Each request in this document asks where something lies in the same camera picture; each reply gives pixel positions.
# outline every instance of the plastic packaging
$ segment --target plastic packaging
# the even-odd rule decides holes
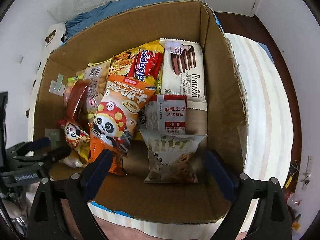
[[[198,183],[189,161],[206,135],[169,135],[141,130],[148,147],[147,183]]]
[[[135,140],[143,140],[140,130],[186,133],[187,96],[154,95],[138,114]]]
[[[159,40],[156,40],[126,50],[97,64],[110,66],[110,74],[122,75],[150,85],[156,85],[162,65],[163,52],[164,48],[159,44]]]
[[[161,93],[188,96],[188,108],[206,111],[200,44],[173,39],[160,39],[160,44],[165,47]]]
[[[88,163],[90,157],[90,136],[70,121],[61,120],[58,123],[65,132],[67,143],[80,156],[81,163]]]
[[[81,79],[81,78],[83,78],[83,74],[80,75],[80,76],[68,78],[68,83],[65,86],[64,92],[63,92],[63,103],[64,103],[64,106],[67,106],[71,91],[72,91],[74,85],[77,83],[77,81],[79,79]]]
[[[65,119],[77,123],[82,105],[85,102],[90,81],[78,79],[74,84],[66,106]]]
[[[284,200],[286,201],[287,205],[295,208],[296,206],[300,205],[300,202],[302,201],[301,198],[299,198],[296,194],[294,194],[293,192],[289,192]]]
[[[71,153],[68,157],[59,160],[60,163],[64,163],[65,165],[69,166],[70,168],[84,168],[86,166],[82,164],[80,161],[79,155],[75,152],[74,149],[71,150]]]
[[[102,150],[105,149],[104,144],[102,141],[96,137],[91,137],[90,141],[90,159],[89,163],[92,163],[95,161],[95,159],[99,156],[99,154],[102,152]],[[122,156],[118,154],[114,154],[112,158],[112,165],[109,169],[110,173],[124,176],[125,173],[122,170]]]
[[[92,135],[107,149],[126,155],[137,125],[138,112],[156,92],[156,87],[111,74],[106,93],[95,114]]]
[[[84,71],[83,78],[90,80],[86,102],[83,107],[85,114],[94,114],[106,91],[110,62],[89,64]]]

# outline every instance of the cardboard box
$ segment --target cardboard box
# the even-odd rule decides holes
[[[241,173],[243,158],[238,126],[246,122],[245,92],[231,48],[212,11],[200,1],[166,2],[131,9],[83,30],[55,50],[45,66],[37,98],[34,140],[43,137],[46,128],[59,128],[57,120],[64,117],[63,97],[49,93],[51,81],[57,80],[59,74],[64,75],[65,85],[68,77],[86,68],[88,63],[101,62],[159,38],[201,44],[208,111],[189,109],[187,130],[207,133],[207,147],[216,149]],[[124,162],[129,175],[108,175],[95,199],[97,204],[159,223],[209,223],[225,215],[230,203],[210,176],[197,185],[144,184],[148,173],[147,148],[141,142],[133,142],[132,146]],[[74,172],[81,169],[56,164],[50,175],[65,179]]]

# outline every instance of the blue blanket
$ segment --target blue blanket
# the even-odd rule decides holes
[[[65,23],[66,36],[69,39],[73,35],[87,27],[90,27],[96,22],[131,8],[168,1],[177,0],[118,0],[115,2],[108,2],[107,4],[95,8],[90,12],[81,13],[72,20],[67,21]]]

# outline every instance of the metal screw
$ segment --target metal screw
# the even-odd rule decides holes
[[[241,178],[241,179],[248,179],[248,175],[245,174],[245,173],[241,173],[241,174],[240,174],[240,178]]]
[[[277,183],[278,183],[278,180],[277,180],[275,177],[272,177],[272,178],[271,178],[271,182],[274,183],[274,184],[277,184]]]
[[[79,179],[80,174],[79,173],[74,173],[71,175],[71,179]]]
[[[49,181],[48,178],[43,178],[43,179],[41,179],[41,183],[42,183],[42,184],[46,184],[48,181]]]

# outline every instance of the white wall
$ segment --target white wall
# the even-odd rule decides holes
[[[280,49],[295,86],[302,125],[300,173],[306,170],[308,155],[314,157],[307,190],[301,191],[302,183],[296,189],[303,199],[298,239],[320,209],[320,26],[303,0],[260,0],[256,15]]]
[[[46,11],[57,0],[15,0],[0,22],[0,91],[8,91],[7,147],[27,140],[25,111],[44,38],[57,21]],[[19,55],[22,63],[16,62]]]

